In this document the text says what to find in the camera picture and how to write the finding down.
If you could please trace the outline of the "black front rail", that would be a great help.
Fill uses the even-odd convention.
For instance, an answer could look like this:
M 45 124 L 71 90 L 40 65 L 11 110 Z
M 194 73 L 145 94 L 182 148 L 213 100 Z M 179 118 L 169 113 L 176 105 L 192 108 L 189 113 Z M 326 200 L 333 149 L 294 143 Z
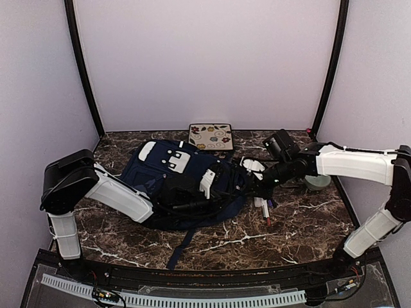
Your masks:
M 72 280 L 96 281 L 100 286 L 135 289 L 143 284 L 171 287 L 237 287 L 279 284 L 282 287 L 323 286 L 336 278 L 328 273 L 329 259 L 307 264 L 260 269 L 170 270 L 137 268 L 80 259 L 61 261 L 55 252 L 40 249 L 31 268 L 27 287 L 40 281 L 41 270 L 50 270 Z

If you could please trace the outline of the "navy blue student backpack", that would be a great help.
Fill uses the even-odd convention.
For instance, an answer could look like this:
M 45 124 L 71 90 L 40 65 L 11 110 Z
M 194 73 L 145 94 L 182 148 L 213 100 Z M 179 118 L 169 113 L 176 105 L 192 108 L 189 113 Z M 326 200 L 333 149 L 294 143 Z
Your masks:
M 183 141 L 152 139 L 138 147 L 120 180 L 145 193 L 153 214 L 142 224 L 185 231 L 166 267 L 174 270 L 194 233 L 237 216 L 246 202 L 250 176 L 237 164 Z

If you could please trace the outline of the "green ceramic bowl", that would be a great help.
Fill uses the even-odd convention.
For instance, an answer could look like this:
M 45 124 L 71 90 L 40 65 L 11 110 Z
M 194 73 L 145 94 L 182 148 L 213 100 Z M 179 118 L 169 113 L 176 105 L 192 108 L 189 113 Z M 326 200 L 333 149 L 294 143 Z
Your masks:
M 331 183 L 331 177 L 327 175 L 305 176 L 304 183 L 311 191 L 321 191 L 328 187 Z

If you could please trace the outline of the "white marker black cap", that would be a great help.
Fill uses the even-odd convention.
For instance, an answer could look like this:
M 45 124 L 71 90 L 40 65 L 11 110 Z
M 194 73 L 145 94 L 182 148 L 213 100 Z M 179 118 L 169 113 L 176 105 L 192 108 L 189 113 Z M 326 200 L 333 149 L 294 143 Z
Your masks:
M 277 203 L 273 199 L 267 200 L 267 204 L 269 207 L 272 207 L 273 209 L 277 207 Z

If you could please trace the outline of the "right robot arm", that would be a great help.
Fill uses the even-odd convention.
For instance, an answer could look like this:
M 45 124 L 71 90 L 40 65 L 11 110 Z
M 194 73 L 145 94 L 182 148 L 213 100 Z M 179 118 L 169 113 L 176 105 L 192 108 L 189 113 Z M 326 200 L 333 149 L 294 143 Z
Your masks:
M 410 147 L 397 150 L 365 150 L 313 142 L 269 168 L 251 170 L 269 188 L 304 176 L 342 176 L 390 187 L 388 200 L 336 250 L 328 264 L 333 278 L 342 278 L 353 260 L 381 241 L 396 227 L 410 222 Z

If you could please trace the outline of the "floral pattern notebook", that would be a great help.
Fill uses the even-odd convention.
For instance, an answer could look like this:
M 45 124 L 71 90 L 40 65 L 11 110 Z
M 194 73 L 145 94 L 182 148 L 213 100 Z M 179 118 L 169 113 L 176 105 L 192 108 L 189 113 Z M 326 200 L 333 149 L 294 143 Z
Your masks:
M 232 128 L 227 123 L 191 124 L 188 142 L 204 151 L 232 151 L 234 149 Z

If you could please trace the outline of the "right black frame post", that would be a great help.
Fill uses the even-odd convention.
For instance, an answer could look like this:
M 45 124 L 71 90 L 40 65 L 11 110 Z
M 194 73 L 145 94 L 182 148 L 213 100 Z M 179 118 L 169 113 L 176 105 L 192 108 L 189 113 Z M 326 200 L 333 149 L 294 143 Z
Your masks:
M 317 111 L 316 111 L 316 114 L 313 120 L 313 124 L 310 128 L 310 131 L 307 131 L 307 133 L 309 134 L 312 140 L 317 139 L 317 135 L 320 130 L 320 126 L 322 124 L 322 120 L 326 112 L 329 97 L 331 95 L 331 89 L 333 86 L 333 82 L 335 80 L 338 62 L 340 59 L 340 53 L 342 50 L 342 44 L 344 41 L 344 34 L 345 34 L 345 27 L 346 27 L 346 22 L 347 22 L 348 11 L 349 11 L 349 0 L 341 0 L 339 11 L 338 11 L 338 19 L 337 19 L 337 25 L 336 25 L 336 30 L 335 30 L 335 37 L 333 41 L 333 47 L 331 50 L 328 70 L 327 70 L 326 78 L 324 80 L 322 94 L 320 96 L 320 100 L 319 100 Z

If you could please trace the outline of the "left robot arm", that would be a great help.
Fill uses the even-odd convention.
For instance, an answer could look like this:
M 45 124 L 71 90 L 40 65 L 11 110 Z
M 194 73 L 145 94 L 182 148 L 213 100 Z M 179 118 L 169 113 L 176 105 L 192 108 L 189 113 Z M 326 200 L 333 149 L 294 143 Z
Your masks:
M 80 150 L 49 164 L 40 209 L 47 213 L 65 268 L 77 280 L 90 274 L 84 261 L 74 208 L 96 200 L 150 229 L 193 231 L 233 218 L 249 184 L 240 166 L 196 148 L 149 141 L 118 177 Z

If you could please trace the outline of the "white marker purple cap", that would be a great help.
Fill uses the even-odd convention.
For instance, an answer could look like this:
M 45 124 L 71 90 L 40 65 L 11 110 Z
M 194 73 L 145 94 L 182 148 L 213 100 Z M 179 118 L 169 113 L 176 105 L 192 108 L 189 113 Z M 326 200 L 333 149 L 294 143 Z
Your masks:
M 261 208 L 263 211 L 263 217 L 267 225 L 270 226 L 271 222 L 270 222 L 270 214 L 269 214 L 269 209 L 268 209 L 268 202 L 264 199 L 261 200 Z

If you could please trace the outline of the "black frame post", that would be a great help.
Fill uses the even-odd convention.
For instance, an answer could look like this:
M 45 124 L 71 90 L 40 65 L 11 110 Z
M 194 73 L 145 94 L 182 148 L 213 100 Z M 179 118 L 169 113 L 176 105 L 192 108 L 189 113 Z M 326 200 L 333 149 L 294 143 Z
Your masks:
M 320 130 L 320 126 L 322 124 L 322 120 L 326 112 L 329 97 L 331 95 L 331 89 L 333 86 L 333 82 L 335 80 L 338 62 L 340 59 L 340 53 L 342 50 L 342 44 L 344 41 L 344 34 L 345 34 L 345 27 L 346 27 L 346 22 L 347 22 L 348 11 L 349 11 L 349 0 L 341 0 L 339 11 L 338 11 L 338 19 L 337 19 L 337 25 L 336 25 L 336 30 L 335 30 L 335 37 L 333 41 L 333 47 L 331 50 L 328 70 L 327 70 L 326 78 L 324 80 L 322 94 L 320 96 L 320 100 L 319 100 L 317 111 L 316 111 L 316 114 L 313 120 L 313 124 L 310 128 L 310 131 L 307 131 L 307 133 L 309 134 L 312 140 L 317 139 L 317 135 Z
M 101 139 L 105 135 L 103 123 L 98 112 L 98 107 L 91 87 L 88 71 L 86 68 L 85 58 L 83 55 L 82 45 L 80 41 L 80 33 L 78 30 L 78 24 L 76 20 L 76 13 L 74 11 L 74 1 L 64 0 L 64 8 L 66 12 L 67 25 L 69 28 L 69 34 L 74 53 L 74 59 L 80 81 L 82 84 L 83 92 L 85 94 L 87 106 L 92 117 L 94 127 L 97 131 L 98 137 Z

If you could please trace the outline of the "left black frame post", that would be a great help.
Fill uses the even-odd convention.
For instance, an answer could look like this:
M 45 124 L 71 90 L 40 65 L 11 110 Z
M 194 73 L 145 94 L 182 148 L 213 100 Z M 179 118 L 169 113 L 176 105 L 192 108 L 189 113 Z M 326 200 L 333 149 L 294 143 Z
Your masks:
M 98 112 L 98 107 L 91 87 L 88 71 L 86 68 L 85 58 L 83 55 L 82 45 L 80 41 L 80 33 L 78 30 L 78 24 L 76 20 L 76 13 L 74 11 L 74 1 L 64 0 L 64 8 L 66 12 L 67 25 L 69 28 L 69 34 L 74 53 L 74 59 L 80 81 L 82 84 L 83 92 L 85 94 L 87 106 L 92 117 L 94 127 L 97 131 L 98 137 L 101 139 L 105 135 L 103 123 Z

